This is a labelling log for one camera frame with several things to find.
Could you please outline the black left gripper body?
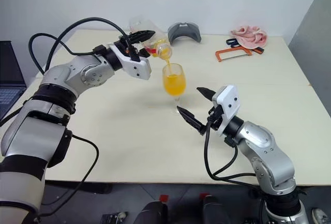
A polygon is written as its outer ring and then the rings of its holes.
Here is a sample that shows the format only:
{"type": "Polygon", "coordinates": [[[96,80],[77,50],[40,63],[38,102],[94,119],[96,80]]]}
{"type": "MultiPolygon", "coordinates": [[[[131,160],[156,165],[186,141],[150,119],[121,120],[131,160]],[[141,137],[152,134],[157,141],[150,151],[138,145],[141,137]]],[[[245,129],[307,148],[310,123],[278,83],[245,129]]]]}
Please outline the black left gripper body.
{"type": "Polygon", "coordinates": [[[119,40],[114,42],[114,45],[119,49],[122,55],[130,57],[132,61],[140,61],[139,53],[132,45],[131,36],[120,36],[119,40]]]}

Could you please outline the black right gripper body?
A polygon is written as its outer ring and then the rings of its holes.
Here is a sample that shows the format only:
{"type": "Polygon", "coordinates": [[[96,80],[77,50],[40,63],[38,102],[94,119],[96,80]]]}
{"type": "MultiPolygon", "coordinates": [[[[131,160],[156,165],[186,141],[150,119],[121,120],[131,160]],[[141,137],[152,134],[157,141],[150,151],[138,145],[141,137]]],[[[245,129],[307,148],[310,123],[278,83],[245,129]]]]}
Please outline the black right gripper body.
{"type": "Polygon", "coordinates": [[[210,128],[214,131],[217,131],[223,121],[222,115],[224,114],[223,108],[221,105],[217,105],[216,107],[212,107],[209,112],[209,116],[207,118],[207,123],[210,125],[210,128]]]}

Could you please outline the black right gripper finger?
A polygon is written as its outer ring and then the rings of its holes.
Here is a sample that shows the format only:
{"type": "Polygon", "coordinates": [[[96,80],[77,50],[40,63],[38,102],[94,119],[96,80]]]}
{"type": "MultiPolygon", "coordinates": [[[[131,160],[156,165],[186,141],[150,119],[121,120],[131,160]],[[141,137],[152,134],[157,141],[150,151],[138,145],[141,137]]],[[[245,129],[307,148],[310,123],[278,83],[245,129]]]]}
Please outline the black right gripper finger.
{"type": "Polygon", "coordinates": [[[194,129],[198,131],[200,135],[204,135],[206,132],[206,126],[202,124],[199,120],[195,118],[195,116],[189,112],[188,110],[177,106],[177,110],[179,114],[183,117],[183,119],[194,129]]]}
{"type": "Polygon", "coordinates": [[[197,90],[209,101],[213,100],[213,96],[215,95],[215,91],[205,88],[205,87],[197,87],[197,90]]]}

